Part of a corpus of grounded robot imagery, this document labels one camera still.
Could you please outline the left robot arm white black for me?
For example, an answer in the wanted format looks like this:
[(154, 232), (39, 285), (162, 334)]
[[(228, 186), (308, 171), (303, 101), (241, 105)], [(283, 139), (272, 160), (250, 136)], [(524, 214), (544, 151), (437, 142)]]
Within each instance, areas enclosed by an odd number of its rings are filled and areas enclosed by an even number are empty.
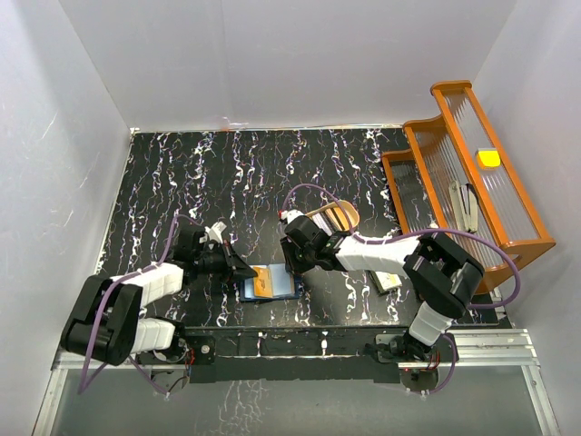
[(64, 325), (60, 345), (68, 352), (117, 366), (129, 356), (158, 352), (178, 362), (187, 352), (187, 340), (178, 322), (142, 318), (147, 305), (174, 295), (200, 275), (225, 282), (244, 282), (258, 276), (222, 237), (225, 224), (203, 230), (182, 229), (163, 263), (126, 276), (88, 277)]

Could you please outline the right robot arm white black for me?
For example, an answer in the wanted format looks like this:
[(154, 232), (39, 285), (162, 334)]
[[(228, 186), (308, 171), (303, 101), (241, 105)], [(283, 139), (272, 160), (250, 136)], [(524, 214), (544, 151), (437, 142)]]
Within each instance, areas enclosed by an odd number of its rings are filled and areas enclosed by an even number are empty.
[(410, 282), (423, 299), (407, 331), (390, 340), (384, 352), (425, 361), (453, 321), (464, 316), (485, 268), (452, 235), (477, 243), (475, 234), (454, 229), (425, 229), (391, 239), (365, 238), (352, 228), (334, 229), (304, 213), (281, 214), (286, 268), (304, 274), (325, 271), (390, 273)]

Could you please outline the blue leather card holder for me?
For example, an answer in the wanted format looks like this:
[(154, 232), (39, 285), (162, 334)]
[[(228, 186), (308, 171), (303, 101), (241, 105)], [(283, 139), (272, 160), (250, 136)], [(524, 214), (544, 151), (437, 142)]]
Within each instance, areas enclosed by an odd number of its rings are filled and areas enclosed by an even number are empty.
[(285, 263), (252, 265), (256, 276), (242, 284), (242, 302), (272, 302), (298, 299), (300, 278), (287, 270)]

